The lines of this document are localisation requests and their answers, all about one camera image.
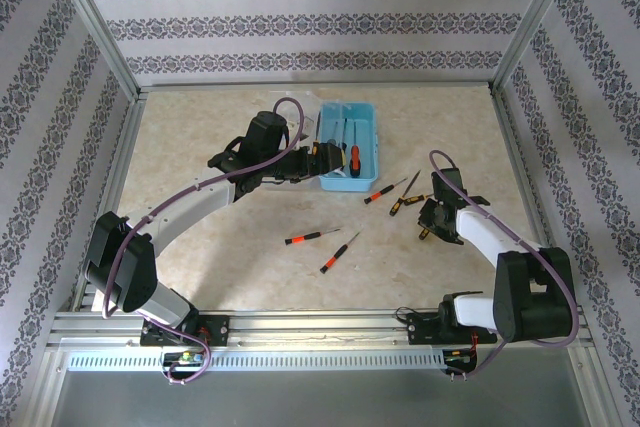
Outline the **orange black precision screwdriver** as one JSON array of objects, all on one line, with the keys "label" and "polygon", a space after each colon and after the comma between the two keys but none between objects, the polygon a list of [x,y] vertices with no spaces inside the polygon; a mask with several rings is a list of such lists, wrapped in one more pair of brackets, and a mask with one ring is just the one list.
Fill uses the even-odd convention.
[{"label": "orange black precision screwdriver", "polygon": [[378,200],[380,197],[382,197],[383,195],[391,192],[392,190],[394,190],[397,186],[401,185],[402,183],[404,183],[407,180],[406,177],[402,178],[401,180],[399,180],[398,182],[389,184],[387,186],[385,186],[384,188],[378,190],[377,192],[369,195],[368,197],[366,197],[363,202],[365,205],[370,204],[371,202],[374,202],[376,200]]},{"label": "orange black precision screwdriver", "polygon": [[359,235],[360,233],[357,232],[351,239],[341,245],[333,256],[320,268],[320,272],[322,274],[326,274],[334,266],[336,261],[348,250],[350,245],[358,238]]},{"label": "orange black precision screwdriver", "polygon": [[341,230],[341,228],[338,227],[338,228],[327,229],[327,230],[324,230],[324,231],[314,231],[314,232],[307,233],[307,234],[304,234],[304,235],[286,238],[286,239],[284,239],[284,244],[287,245],[287,246],[288,245],[293,245],[293,244],[298,244],[298,243],[306,242],[306,241],[309,241],[309,240],[314,240],[314,239],[320,238],[320,237],[322,237],[324,235],[331,234],[331,233],[334,233],[334,232],[338,232],[340,230]]}]

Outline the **aluminium cross rail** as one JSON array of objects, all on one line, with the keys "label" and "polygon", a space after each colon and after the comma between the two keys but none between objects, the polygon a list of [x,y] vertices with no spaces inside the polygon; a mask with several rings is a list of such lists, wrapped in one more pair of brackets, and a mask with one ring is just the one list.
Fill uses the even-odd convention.
[{"label": "aluminium cross rail", "polygon": [[200,83],[163,84],[143,86],[139,94],[171,91],[222,91],[222,90],[269,90],[311,91],[333,88],[422,88],[422,87],[488,87],[488,81],[408,81],[408,82],[259,82],[259,83]]}]

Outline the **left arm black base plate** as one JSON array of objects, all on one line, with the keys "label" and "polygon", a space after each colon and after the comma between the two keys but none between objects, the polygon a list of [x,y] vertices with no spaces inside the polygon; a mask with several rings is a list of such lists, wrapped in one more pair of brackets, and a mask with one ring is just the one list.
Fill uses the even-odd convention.
[{"label": "left arm black base plate", "polygon": [[[226,315],[199,314],[191,320],[187,320],[181,327],[176,327],[176,330],[182,330],[205,341],[210,347],[224,347],[228,341],[229,323],[230,317]],[[198,343],[144,320],[140,345],[144,347],[198,346]]]}]

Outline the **clear plastic toolbox lid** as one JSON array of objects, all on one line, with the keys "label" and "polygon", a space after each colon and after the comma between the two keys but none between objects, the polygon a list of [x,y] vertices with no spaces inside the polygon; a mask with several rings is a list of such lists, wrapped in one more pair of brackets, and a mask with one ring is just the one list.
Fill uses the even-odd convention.
[{"label": "clear plastic toolbox lid", "polygon": [[[297,152],[303,147],[311,148],[316,139],[316,126],[321,108],[321,99],[312,91],[275,90],[268,92],[265,97],[265,106],[269,111],[272,111],[276,101],[282,97],[294,98],[301,105],[304,114],[303,131],[294,151]],[[293,139],[299,128],[299,112],[297,107],[293,103],[285,101],[280,105],[277,113],[287,121],[290,139]],[[300,183],[290,183],[289,181],[265,178],[262,186],[270,191],[315,191],[320,189],[320,181],[317,177],[303,180]]]}]

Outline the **grey metal panel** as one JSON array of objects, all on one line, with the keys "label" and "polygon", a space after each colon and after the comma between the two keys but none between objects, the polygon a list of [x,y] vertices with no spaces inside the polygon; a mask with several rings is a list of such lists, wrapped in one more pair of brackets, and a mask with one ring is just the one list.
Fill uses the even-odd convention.
[{"label": "grey metal panel", "polygon": [[572,386],[451,382],[433,371],[72,372],[54,427],[588,427]]}]

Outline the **light blue toolbox base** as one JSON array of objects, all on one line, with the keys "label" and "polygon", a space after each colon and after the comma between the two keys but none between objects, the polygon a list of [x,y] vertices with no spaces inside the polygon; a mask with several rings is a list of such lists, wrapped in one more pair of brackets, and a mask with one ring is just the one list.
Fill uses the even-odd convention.
[{"label": "light blue toolbox base", "polygon": [[[378,127],[376,109],[367,102],[327,101],[321,106],[320,141],[327,142],[336,120],[338,127],[338,144],[340,144],[342,124],[348,120],[346,129],[347,163],[344,175],[331,173],[320,177],[321,188],[325,191],[337,192],[369,192],[379,175],[378,160]],[[360,148],[361,173],[358,178],[350,175],[349,163],[353,139],[353,122],[357,124],[357,143]]]}]

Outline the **aluminium side rail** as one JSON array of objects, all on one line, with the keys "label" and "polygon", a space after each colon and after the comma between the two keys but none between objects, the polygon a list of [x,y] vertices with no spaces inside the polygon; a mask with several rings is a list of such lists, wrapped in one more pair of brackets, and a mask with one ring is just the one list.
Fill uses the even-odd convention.
[{"label": "aluminium side rail", "polygon": [[535,183],[531,182],[525,158],[522,155],[518,132],[511,123],[510,110],[504,104],[501,95],[490,92],[496,117],[504,137],[509,159],[516,177],[518,189],[525,208],[532,237],[545,247],[555,245],[553,233],[549,229],[545,209],[540,202]]},{"label": "aluminium side rail", "polygon": [[145,100],[138,97],[136,100],[131,102],[128,107],[127,115],[123,120],[122,128],[118,137],[118,143],[111,159],[108,177],[105,181],[101,202],[97,207],[96,216],[89,231],[89,238],[85,245],[84,255],[78,271],[78,277],[74,285],[72,296],[70,297],[71,303],[68,307],[68,312],[78,312],[83,308],[83,300],[87,286],[87,280],[84,272],[88,263],[88,251],[93,230],[98,218],[102,214],[108,211],[116,211],[120,204],[137,134],[140,128],[141,118],[144,113],[144,107]]}]

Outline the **aluminium frame post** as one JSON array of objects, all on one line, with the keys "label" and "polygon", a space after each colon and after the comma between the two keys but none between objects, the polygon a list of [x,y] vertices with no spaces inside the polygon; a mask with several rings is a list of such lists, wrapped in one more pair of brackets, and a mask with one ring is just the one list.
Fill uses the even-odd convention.
[{"label": "aluminium frame post", "polygon": [[535,34],[538,25],[546,15],[552,1],[553,0],[532,0],[529,4],[519,27],[516,29],[513,39],[504,52],[496,72],[489,81],[489,89],[493,97],[504,89],[511,73]]},{"label": "aluminium frame post", "polygon": [[72,0],[89,34],[96,41],[111,71],[115,74],[127,98],[136,101],[140,87],[119,49],[108,25],[94,0]]}]

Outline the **wide aluminium mounting rail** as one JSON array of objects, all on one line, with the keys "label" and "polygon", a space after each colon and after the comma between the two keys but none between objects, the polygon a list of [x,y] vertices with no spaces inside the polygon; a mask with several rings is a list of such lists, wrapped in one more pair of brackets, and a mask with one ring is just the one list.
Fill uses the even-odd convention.
[{"label": "wide aluminium mounting rail", "polygon": [[[392,310],[218,311],[230,317],[230,350],[372,350],[409,344],[407,327]],[[143,318],[116,313],[105,320],[97,312],[59,313],[46,347],[106,350],[138,347]]]}]

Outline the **large orange black screwdriver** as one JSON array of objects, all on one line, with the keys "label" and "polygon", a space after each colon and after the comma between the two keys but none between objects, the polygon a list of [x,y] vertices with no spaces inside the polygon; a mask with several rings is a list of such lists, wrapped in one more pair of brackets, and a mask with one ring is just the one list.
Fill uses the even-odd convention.
[{"label": "large orange black screwdriver", "polygon": [[353,122],[353,139],[351,145],[351,158],[349,163],[350,175],[358,178],[361,173],[360,148],[357,143],[357,124]]}]

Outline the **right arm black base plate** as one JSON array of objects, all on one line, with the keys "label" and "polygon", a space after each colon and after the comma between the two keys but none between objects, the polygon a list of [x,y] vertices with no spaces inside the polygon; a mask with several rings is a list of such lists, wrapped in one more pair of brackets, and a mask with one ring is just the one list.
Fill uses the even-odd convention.
[{"label": "right arm black base plate", "polygon": [[443,314],[414,313],[406,315],[408,342],[410,345],[452,346],[495,344],[497,335],[480,327],[454,326]]}]

